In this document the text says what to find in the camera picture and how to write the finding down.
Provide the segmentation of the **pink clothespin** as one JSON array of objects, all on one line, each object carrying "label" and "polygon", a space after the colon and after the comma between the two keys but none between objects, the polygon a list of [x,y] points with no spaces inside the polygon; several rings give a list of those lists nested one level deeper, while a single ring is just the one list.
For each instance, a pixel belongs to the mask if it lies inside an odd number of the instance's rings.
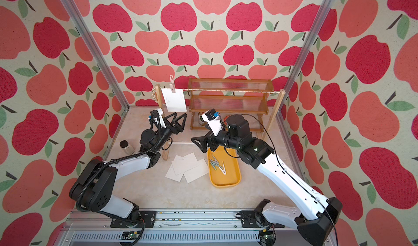
[{"label": "pink clothespin", "polygon": [[174,76],[169,75],[169,78],[170,78],[170,82],[169,82],[170,90],[173,94],[175,94],[176,93],[176,88],[175,88]]}]

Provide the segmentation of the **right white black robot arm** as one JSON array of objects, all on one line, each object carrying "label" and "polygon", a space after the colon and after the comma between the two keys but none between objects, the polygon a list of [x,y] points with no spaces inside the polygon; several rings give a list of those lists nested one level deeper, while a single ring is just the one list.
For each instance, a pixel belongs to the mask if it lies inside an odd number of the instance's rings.
[{"label": "right white black robot arm", "polygon": [[236,150],[244,163],[268,177],[294,202],[295,207],[290,208],[263,200],[254,210],[258,226],[271,228],[280,224],[293,228],[312,246],[324,245],[329,235],[336,233],[342,203],[322,195],[289,169],[274,147],[253,136],[243,115],[233,114],[222,120],[212,109],[200,119],[209,131],[191,140],[202,152],[215,151],[219,146]]}]

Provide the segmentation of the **teal clothespin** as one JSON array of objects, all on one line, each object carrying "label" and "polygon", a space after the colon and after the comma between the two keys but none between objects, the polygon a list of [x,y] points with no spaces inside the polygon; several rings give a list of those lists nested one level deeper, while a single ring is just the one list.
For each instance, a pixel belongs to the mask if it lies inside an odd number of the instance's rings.
[{"label": "teal clothespin", "polygon": [[210,165],[213,167],[214,170],[217,170],[219,168],[219,163],[210,162]]}]

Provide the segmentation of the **grey clothespin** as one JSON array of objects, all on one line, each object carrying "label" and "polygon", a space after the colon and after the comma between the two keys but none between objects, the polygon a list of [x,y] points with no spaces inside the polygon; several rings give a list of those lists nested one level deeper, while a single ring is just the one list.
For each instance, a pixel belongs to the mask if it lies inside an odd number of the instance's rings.
[{"label": "grey clothespin", "polygon": [[215,162],[215,163],[219,163],[218,161],[217,161],[217,159],[215,158],[215,156],[214,155],[212,155],[212,159],[210,160],[210,162]]}]

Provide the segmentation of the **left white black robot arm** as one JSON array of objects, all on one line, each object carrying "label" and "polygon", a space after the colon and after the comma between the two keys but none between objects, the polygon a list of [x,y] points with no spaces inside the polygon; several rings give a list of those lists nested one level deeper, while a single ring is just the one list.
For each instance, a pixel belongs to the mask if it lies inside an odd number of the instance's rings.
[{"label": "left white black robot arm", "polygon": [[153,110],[149,116],[150,127],[142,132],[137,153],[109,161],[90,161],[69,192],[77,210],[103,214],[129,227],[144,226],[139,207],[113,195],[115,182],[155,166],[167,141],[184,131],[186,119],[185,113],[165,116],[161,109]]}]

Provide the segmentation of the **white postcard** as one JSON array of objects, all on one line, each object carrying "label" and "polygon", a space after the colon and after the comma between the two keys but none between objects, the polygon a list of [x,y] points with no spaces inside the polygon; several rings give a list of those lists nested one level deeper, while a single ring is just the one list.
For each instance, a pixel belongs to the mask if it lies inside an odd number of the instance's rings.
[{"label": "white postcard", "polygon": [[170,88],[162,88],[162,95],[168,112],[186,112],[186,102],[183,89],[175,89],[175,92]]},{"label": "white postcard", "polygon": [[194,153],[190,153],[186,156],[176,156],[172,162],[173,170],[176,175],[183,174],[190,169],[197,166],[198,161]]},{"label": "white postcard", "polygon": [[201,159],[197,162],[197,166],[184,172],[185,179],[187,183],[191,183],[196,179],[209,173],[209,168],[207,162],[204,159]]},{"label": "white postcard", "polygon": [[176,174],[175,171],[174,171],[173,166],[170,166],[170,168],[167,171],[165,177],[168,178],[168,179],[170,179],[170,180],[173,180],[173,181],[176,181],[176,182],[180,182],[181,179],[182,179],[182,177],[184,176],[184,172],[185,171],[181,171],[178,174]]}]

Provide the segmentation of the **white clothespin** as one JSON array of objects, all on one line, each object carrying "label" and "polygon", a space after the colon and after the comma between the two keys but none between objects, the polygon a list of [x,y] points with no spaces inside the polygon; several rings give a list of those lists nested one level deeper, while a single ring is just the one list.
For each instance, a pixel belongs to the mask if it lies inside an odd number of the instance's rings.
[{"label": "white clothespin", "polygon": [[222,166],[218,165],[218,167],[220,168],[221,172],[223,173],[223,175],[226,175],[226,170],[225,170],[225,165],[224,163],[222,164]]}]

